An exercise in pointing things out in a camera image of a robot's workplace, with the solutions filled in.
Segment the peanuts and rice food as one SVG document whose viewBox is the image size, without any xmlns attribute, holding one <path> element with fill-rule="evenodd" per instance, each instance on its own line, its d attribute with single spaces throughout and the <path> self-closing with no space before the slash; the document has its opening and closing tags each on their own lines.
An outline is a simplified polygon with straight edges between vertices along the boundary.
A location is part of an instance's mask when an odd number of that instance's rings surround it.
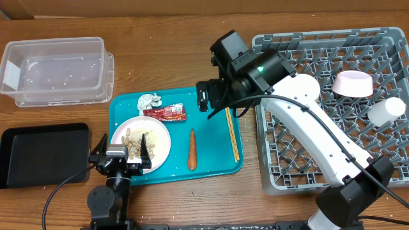
<svg viewBox="0 0 409 230">
<path fill-rule="evenodd" d="M 121 137 L 121 143 L 127 146 L 128 158 L 130 160 L 139 158 L 141 156 L 141 143 L 143 135 L 150 159 L 152 160 L 155 157 L 153 151 L 157 138 L 155 137 L 154 132 L 152 130 L 133 130 L 131 128 L 127 128 L 125 135 Z"/>
</svg>

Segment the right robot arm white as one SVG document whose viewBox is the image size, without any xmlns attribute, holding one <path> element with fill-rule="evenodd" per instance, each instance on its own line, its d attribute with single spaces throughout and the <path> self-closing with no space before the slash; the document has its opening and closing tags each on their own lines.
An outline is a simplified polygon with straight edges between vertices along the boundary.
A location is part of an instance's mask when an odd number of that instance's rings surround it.
<svg viewBox="0 0 409 230">
<path fill-rule="evenodd" d="M 200 111 L 212 114 L 248 109 L 261 104 L 290 130 L 313 157 L 328 187 L 316 198 L 318 211 L 309 218 L 309 229 L 344 229 L 387 191 L 394 171 L 386 157 L 373 158 L 355 144 L 317 104 L 318 81 L 298 74 L 277 51 L 256 54 L 252 50 L 214 51 L 213 66 L 218 92 L 205 93 L 204 82 L 196 84 Z"/>
</svg>

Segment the clear plastic bin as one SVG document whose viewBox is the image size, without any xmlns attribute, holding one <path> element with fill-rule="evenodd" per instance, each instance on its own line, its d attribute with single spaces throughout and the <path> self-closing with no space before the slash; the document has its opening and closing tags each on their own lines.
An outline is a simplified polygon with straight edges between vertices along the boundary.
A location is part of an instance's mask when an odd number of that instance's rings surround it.
<svg viewBox="0 0 409 230">
<path fill-rule="evenodd" d="M 7 43 L 1 60 L 1 93 L 60 93 L 98 89 L 107 51 L 101 37 L 21 40 Z"/>
</svg>

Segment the teal serving tray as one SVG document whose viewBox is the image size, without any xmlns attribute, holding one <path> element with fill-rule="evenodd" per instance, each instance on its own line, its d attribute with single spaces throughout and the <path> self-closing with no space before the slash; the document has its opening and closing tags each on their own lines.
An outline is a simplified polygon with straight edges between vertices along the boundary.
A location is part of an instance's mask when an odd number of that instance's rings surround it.
<svg viewBox="0 0 409 230">
<path fill-rule="evenodd" d="M 148 185 L 180 180 L 191 180 L 209 176 L 231 174 L 239 171 L 243 165 L 243 147 L 240 126 L 237 119 L 228 123 L 226 112 L 222 111 L 208 117 L 197 106 L 196 89 L 179 88 L 157 91 L 162 105 L 182 103 L 187 119 L 185 121 L 161 121 L 171 138 L 171 149 L 166 161 L 156 170 L 142 176 L 132 177 L 132 185 Z M 110 140 L 115 130 L 126 120 L 138 117 L 138 99 L 141 93 L 117 96 L 109 109 Z M 197 167 L 188 168 L 190 131 L 196 136 Z"/>
</svg>

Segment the white bowl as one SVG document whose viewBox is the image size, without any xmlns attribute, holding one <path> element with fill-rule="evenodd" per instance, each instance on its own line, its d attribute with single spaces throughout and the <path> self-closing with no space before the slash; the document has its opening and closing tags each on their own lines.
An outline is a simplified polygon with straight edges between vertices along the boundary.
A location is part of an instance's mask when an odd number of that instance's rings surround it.
<svg viewBox="0 0 409 230">
<path fill-rule="evenodd" d="M 295 82 L 304 94 L 312 98 L 315 102 L 318 102 L 321 88 L 318 81 L 313 76 L 306 73 L 300 73 L 295 77 Z"/>
</svg>

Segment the white cup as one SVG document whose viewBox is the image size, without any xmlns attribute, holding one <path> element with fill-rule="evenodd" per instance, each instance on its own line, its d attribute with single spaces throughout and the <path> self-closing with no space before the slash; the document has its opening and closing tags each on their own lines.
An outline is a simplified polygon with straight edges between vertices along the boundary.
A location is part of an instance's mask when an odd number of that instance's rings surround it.
<svg viewBox="0 0 409 230">
<path fill-rule="evenodd" d="M 406 104 L 402 99 L 390 97 L 374 104 L 369 110 L 367 116 L 370 122 L 377 127 L 384 125 L 389 121 L 395 121 L 406 111 Z"/>
</svg>

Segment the white plate with food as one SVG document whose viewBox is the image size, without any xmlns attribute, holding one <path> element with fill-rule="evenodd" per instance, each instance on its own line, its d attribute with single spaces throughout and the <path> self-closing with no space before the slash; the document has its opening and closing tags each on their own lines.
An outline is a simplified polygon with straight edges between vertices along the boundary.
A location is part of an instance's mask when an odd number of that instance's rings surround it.
<svg viewBox="0 0 409 230">
<path fill-rule="evenodd" d="M 151 169 L 144 169 L 143 173 L 150 173 L 158 169 L 166 161 L 171 149 L 170 134 L 164 124 L 155 118 L 147 116 L 130 118 L 115 130 L 113 136 L 111 137 L 111 144 L 122 144 L 121 137 L 125 135 L 127 128 L 131 128 L 133 130 L 152 130 L 154 132 L 155 137 L 157 138 L 153 151 L 155 157 L 151 160 Z M 139 162 L 141 162 L 141 157 L 133 160 L 128 159 L 128 163 Z"/>
</svg>

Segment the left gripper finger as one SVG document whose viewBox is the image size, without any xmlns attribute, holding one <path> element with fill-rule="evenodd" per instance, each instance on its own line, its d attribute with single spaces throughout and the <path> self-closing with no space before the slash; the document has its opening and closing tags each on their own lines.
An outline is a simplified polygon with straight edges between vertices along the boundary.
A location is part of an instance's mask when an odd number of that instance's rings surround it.
<svg viewBox="0 0 409 230">
<path fill-rule="evenodd" d="M 108 135 L 105 133 L 101 138 L 100 142 L 96 145 L 96 147 L 91 151 L 91 156 L 100 156 L 105 155 L 107 151 L 108 145 Z"/>
<path fill-rule="evenodd" d="M 148 149 L 146 147 L 146 139 L 145 139 L 144 134 L 142 134 L 142 138 L 141 138 L 140 157 L 141 157 L 141 160 L 143 162 L 149 162 L 150 161 L 150 157 L 149 157 Z"/>
</svg>

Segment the grey dishwasher rack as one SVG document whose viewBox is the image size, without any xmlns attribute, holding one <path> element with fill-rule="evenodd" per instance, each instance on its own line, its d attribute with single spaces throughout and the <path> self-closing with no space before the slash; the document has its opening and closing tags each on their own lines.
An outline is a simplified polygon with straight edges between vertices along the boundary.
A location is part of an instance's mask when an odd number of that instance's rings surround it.
<svg viewBox="0 0 409 230">
<path fill-rule="evenodd" d="M 259 34 L 252 48 L 278 50 L 298 73 L 320 84 L 318 103 L 336 125 L 372 156 L 394 164 L 391 187 L 408 185 L 408 115 L 376 126 L 367 117 L 372 105 L 390 97 L 408 101 L 408 42 L 398 27 Z M 373 78 L 369 97 L 348 98 L 332 91 L 338 73 L 359 70 Z M 259 168 L 270 195 L 319 192 L 326 182 L 313 158 L 276 117 L 255 108 Z"/>
</svg>

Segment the crumpled white napkin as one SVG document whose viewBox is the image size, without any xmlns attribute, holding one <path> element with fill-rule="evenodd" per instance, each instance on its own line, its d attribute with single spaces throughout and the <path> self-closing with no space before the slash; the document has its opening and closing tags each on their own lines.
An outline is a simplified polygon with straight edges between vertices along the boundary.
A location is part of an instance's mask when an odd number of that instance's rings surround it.
<svg viewBox="0 0 409 230">
<path fill-rule="evenodd" d="M 144 111 L 148 109 L 153 109 L 160 107 L 162 105 L 161 97 L 156 93 L 153 94 L 143 94 L 137 103 L 137 109 L 139 110 L 139 115 L 143 116 Z"/>
</svg>

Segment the orange carrot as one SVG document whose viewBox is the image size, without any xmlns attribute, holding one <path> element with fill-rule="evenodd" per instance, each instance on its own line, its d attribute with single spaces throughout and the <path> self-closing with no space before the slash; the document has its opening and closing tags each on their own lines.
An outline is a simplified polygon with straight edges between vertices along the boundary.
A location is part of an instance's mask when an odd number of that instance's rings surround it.
<svg viewBox="0 0 409 230">
<path fill-rule="evenodd" d="M 190 143 L 189 143 L 189 155 L 188 155 L 188 168 L 191 171 L 195 171 L 197 167 L 197 153 L 196 153 L 196 136 L 192 129 L 190 131 Z"/>
</svg>

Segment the pink bowl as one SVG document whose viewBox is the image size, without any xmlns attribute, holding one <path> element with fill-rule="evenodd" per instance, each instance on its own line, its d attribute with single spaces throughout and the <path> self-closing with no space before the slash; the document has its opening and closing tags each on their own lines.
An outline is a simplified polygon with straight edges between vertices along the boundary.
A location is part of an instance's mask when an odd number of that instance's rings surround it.
<svg viewBox="0 0 409 230">
<path fill-rule="evenodd" d="M 373 79 L 365 72 L 343 71 L 336 75 L 332 91 L 352 98 L 368 97 L 373 94 Z"/>
</svg>

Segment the black plastic tray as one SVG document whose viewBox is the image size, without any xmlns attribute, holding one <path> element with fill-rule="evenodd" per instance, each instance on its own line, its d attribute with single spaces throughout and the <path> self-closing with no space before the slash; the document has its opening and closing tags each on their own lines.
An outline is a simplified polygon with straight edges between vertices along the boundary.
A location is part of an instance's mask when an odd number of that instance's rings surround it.
<svg viewBox="0 0 409 230">
<path fill-rule="evenodd" d="M 91 132 L 85 123 L 9 128 L 1 135 L 1 188 L 86 181 Z"/>
</svg>

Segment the red snack wrapper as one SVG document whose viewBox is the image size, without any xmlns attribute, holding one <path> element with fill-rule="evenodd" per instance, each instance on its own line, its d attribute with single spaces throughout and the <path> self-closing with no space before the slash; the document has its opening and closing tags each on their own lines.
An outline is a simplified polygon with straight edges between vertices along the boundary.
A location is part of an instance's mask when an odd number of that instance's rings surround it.
<svg viewBox="0 0 409 230">
<path fill-rule="evenodd" d="M 143 111 L 143 114 L 159 121 L 185 121 L 187 119 L 185 107 L 182 103 L 176 103 L 158 109 L 146 109 Z"/>
</svg>

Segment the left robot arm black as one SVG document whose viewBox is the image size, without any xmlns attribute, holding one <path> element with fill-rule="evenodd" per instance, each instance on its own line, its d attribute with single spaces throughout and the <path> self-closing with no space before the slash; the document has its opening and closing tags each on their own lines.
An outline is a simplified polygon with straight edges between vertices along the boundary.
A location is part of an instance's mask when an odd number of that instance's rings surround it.
<svg viewBox="0 0 409 230">
<path fill-rule="evenodd" d="M 141 137 L 141 162 L 128 163 L 128 149 L 123 144 L 108 144 L 107 134 L 89 154 L 88 162 L 107 177 L 106 184 L 95 187 L 88 195 L 91 229 L 137 230 L 140 225 L 127 218 L 133 176 L 142 176 L 151 168 L 145 135 Z"/>
</svg>

